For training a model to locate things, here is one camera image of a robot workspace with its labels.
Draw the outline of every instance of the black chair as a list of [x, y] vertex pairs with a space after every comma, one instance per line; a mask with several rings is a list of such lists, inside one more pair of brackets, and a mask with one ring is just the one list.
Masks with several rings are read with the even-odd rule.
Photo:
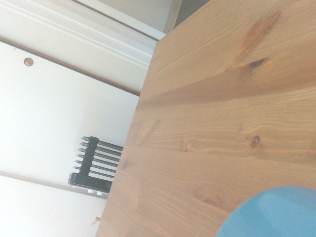
[[[111, 155], [120, 157], [121, 152], [118, 152], [118, 151], [122, 151], [123, 147], [100, 141], [96, 137], [82, 137], [82, 140], [87, 141], [87, 142], [80, 143], [80, 145], [85, 147], [85, 149], [84, 148], [79, 149], [79, 151], [84, 152], [84, 155], [80, 155], [80, 154], [77, 155], [78, 157], [82, 158], [82, 161], [75, 160], [75, 162], [78, 164], [81, 164], [81, 166], [80, 167], [74, 166], [75, 169], [79, 170], [79, 173], [71, 173], [68, 179], [68, 184], [71, 186], [86, 188], [88, 189], [89, 193], [93, 193], [94, 191], [97, 191], [98, 195], [102, 195], [103, 193], [108, 194], [110, 192], [112, 182], [105, 179], [91, 177], [89, 176], [89, 173], [102, 175], [109, 178], [114, 178], [114, 174], [116, 171], [113, 169], [108, 169], [108, 168], [99, 166], [99, 165], [93, 165], [92, 162], [95, 161], [95, 162], [102, 163], [105, 165], [117, 167], [118, 166], [117, 163], [108, 162], [99, 158], [104, 158], [104, 159], [112, 160], [115, 162], [119, 162], [119, 158], [108, 156], [102, 153], [97, 153], [96, 151], [100, 151], [106, 154], [111, 154]], [[109, 175], [109, 174], [93, 171], [93, 170], [90, 170], [91, 168], [96, 168], [96, 169], [112, 172], [114, 174]]]

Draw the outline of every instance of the wooden table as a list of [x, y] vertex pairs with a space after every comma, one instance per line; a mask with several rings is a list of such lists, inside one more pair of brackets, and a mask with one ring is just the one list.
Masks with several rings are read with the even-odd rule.
[[211, 0], [158, 42], [98, 237], [213, 237], [316, 189], [316, 1]]

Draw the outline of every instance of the blue object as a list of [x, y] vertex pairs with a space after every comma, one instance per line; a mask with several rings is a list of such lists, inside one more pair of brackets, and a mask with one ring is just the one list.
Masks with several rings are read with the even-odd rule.
[[215, 237], [316, 237], [316, 190], [283, 186], [257, 194], [225, 220]]

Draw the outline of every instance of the white wall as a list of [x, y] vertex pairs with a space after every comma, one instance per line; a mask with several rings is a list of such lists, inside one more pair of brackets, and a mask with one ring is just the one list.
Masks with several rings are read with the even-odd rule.
[[94, 237], [106, 200], [0, 176], [1, 237]]
[[0, 236], [95, 236], [106, 200], [68, 177], [81, 137], [124, 146], [138, 96], [4, 43], [0, 61]]
[[124, 146], [138, 96], [4, 43], [0, 61], [0, 172], [68, 187], [81, 137]]
[[172, 0], [99, 0], [163, 32]]

